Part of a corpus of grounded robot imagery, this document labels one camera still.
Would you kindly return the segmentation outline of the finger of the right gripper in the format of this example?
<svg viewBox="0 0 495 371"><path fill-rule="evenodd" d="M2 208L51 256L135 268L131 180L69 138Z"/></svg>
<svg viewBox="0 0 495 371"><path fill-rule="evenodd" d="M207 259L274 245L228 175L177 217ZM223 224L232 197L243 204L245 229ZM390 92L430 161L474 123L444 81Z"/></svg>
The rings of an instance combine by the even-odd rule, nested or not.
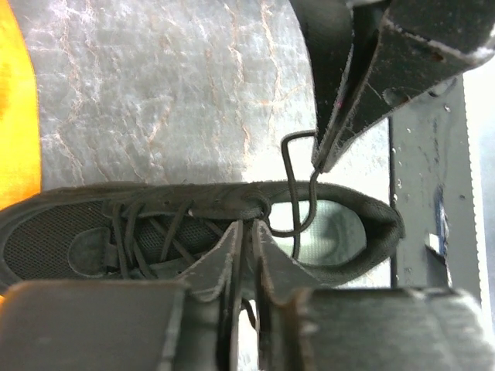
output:
<svg viewBox="0 0 495 371"><path fill-rule="evenodd" d="M350 145L393 111L494 55L492 1L386 1L377 46L364 74L328 172Z"/></svg>
<svg viewBox="0 0 495 371"><path fill-rule="evenodd" d="M326 162L377 46L386 1L291 1L312 71L314 162Z"/></svg>

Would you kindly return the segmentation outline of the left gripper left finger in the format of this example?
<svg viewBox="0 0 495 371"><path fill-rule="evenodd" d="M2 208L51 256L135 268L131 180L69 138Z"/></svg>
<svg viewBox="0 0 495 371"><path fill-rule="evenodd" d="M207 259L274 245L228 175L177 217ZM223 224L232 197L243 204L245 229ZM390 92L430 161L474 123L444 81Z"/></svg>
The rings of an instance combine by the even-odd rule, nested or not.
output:
<svg viewBox="0 0 495 371"><path fill-rule="evenodd" d="M27 281L1 306L3 370L234 370L242 222L174 281Z"/></svg>

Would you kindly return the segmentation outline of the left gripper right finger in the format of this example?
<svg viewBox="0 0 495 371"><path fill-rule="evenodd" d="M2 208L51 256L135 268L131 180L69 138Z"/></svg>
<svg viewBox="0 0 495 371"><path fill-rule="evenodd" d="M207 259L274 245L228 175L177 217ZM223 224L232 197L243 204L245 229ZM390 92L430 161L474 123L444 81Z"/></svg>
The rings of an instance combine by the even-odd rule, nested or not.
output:
<svg viewBox="0 0 495 371"><path fill-rule="evenodd" d="M263 370L492 370L494 335L451 288L332 289L252 226Z"/></svg>

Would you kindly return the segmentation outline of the black shoe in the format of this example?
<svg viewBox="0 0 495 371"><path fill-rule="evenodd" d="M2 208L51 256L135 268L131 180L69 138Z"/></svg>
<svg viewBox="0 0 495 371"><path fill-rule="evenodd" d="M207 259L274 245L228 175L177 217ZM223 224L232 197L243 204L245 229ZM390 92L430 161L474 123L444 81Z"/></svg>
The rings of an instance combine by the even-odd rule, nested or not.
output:
<svg viewBox="0 0 495 371"><path fill-rule="evenodd" d="M295 180L282 140L284 182L146 185L114 182L52 189L1 212L1 288L40 279L170 279L205 256L236 221L268 222L274 205L292 208L290 257L298 261L302 234L318 206L342 206L364 228L364 245L333 264L308 264L330 286L345 284L376 267L404 236L398 212L339 185Z"/></svg>

